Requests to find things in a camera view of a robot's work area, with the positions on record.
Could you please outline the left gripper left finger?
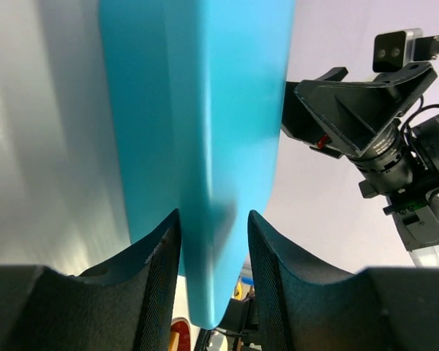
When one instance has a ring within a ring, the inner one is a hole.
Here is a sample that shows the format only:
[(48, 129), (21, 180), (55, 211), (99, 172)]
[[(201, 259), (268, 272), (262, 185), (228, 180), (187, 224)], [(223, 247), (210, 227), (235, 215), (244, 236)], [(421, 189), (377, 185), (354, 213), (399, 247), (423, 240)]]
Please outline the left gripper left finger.
[(166, 350), (179, 214), (79, 276), (0, 265), (0, 350)]

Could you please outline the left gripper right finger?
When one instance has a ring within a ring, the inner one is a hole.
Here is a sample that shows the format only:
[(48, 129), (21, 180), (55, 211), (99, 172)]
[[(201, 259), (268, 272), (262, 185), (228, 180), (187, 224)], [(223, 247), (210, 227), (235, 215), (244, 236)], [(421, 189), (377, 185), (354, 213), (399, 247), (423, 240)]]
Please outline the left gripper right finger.
[(247, 223), (264, 350), (439, 350), (439, 268), (348, 273)]

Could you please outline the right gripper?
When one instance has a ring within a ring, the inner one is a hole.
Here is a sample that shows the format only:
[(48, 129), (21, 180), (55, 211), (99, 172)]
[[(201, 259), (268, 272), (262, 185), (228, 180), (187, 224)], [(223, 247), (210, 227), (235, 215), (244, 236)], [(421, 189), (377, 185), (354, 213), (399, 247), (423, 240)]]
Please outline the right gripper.
[(362, 194), (429, 192), (427, 151), (417, 138), (405, 141), (392, 121), (403, 117), (437, 77), (424, 62), (372, 82), (287, 81), (281, 128), (308, 146), (348, 155), (364, 177)]

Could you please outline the teal tin lid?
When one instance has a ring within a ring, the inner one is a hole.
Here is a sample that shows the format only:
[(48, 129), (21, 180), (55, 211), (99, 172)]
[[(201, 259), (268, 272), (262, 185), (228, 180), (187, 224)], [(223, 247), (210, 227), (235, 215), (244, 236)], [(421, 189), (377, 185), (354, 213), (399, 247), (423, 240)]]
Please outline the teal tin lid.
[(190, 320), (219, 325), (271, 195), (293, 1), (101, 1), (132, 241), (172, 210)]

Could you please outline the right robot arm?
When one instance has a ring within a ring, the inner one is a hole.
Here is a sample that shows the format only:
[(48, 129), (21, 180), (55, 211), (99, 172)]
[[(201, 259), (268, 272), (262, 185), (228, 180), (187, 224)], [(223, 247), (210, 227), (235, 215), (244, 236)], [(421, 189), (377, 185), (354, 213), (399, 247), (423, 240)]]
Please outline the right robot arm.
[(346, 158), (363, 175), (363, 197), (383, 196), (413, 263), (439, 268), (439, 104), (412, 126), (410, 109), (437, 77), (428, 62), (347, 82), (335, 67), (315, 80), (287, 82), (282, 130), (313, 151)]

